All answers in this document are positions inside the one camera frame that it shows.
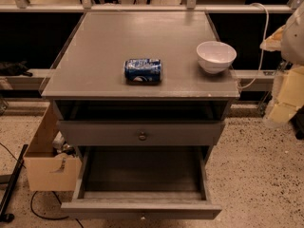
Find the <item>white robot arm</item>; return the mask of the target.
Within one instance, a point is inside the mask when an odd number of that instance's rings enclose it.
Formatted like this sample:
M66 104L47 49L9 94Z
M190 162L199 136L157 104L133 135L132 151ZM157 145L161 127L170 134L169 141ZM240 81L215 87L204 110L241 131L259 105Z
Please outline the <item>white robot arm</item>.
M268 127L286 124L304 106L304 3L265 39L260 48L279 51L292 67L275 75L272 100L268 103L264 123Z

